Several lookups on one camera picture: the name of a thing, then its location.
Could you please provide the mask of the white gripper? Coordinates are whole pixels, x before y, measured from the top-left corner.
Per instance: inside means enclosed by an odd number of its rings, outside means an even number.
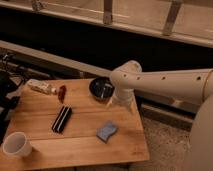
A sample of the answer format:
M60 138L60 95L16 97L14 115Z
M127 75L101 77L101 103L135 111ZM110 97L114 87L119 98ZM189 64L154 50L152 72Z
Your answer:
M134 95L133 89L116 88L112 96L112 102L122 106L130 107Z

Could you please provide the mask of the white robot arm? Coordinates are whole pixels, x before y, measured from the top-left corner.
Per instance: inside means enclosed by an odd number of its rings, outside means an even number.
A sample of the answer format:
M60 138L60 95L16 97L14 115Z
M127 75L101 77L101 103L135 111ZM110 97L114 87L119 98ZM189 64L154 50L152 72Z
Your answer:
M143 72L128 61L110 73L113 100L125 106L139 90L199 105L181 171L213 171L213 68Z

